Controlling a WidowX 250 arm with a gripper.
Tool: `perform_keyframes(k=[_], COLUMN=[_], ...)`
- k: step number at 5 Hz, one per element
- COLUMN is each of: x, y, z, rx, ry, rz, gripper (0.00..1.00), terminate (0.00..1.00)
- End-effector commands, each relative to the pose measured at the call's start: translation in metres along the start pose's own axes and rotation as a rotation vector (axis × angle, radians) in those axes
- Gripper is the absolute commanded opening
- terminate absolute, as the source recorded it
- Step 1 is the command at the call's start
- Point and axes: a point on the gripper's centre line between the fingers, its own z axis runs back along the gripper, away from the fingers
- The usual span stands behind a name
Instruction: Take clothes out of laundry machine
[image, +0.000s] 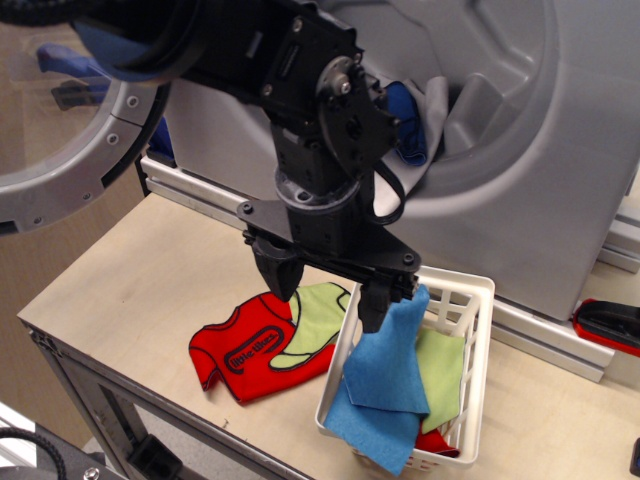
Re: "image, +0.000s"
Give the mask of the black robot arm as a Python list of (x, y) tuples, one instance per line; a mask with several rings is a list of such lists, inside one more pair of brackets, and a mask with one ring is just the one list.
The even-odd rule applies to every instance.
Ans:
[(299, 1), (5, 1), (6, 24), (68, 23), (112, 77), (175, 79), (260, 107), (277, 154), (277, 199), (237, 209), (269, 289), (289, 299), (306, 266), (357, 281), (358, 313), (378, 331), (411, 299), (420, 257), (374, 211), (374, 180), (400, 120), (362, 66), (354, 29)]

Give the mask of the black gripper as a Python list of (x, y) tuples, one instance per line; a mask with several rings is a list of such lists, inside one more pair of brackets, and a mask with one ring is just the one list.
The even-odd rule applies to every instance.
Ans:
[(416, 290), (420, 256), (386, 230), (404, 212), (374, 212), (374, 181), (348, 182), (325, 195), (276, 177), (276, 200), (249, 200), (237, 207), (245, 242), (269, 290), (280, 300), (295, 293), (306, 265), (356, 281), (358, 318), (364, 333), (377, 333), (394, 300)]

